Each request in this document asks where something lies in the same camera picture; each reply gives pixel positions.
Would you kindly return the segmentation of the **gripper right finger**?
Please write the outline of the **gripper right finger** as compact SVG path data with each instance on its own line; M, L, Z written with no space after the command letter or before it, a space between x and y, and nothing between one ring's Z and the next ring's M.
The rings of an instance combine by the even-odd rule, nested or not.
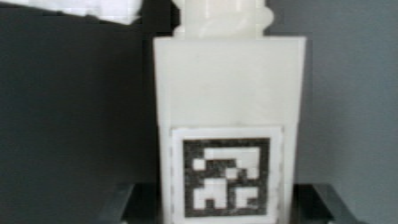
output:
M352 224L352 214L329 184L295 185L292 224Z

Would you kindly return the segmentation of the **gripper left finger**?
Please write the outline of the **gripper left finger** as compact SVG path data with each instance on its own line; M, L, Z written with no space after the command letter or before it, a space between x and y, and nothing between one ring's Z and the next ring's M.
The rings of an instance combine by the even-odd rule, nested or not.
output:
M100 213L98 224L157 224L157 184L118 185Z

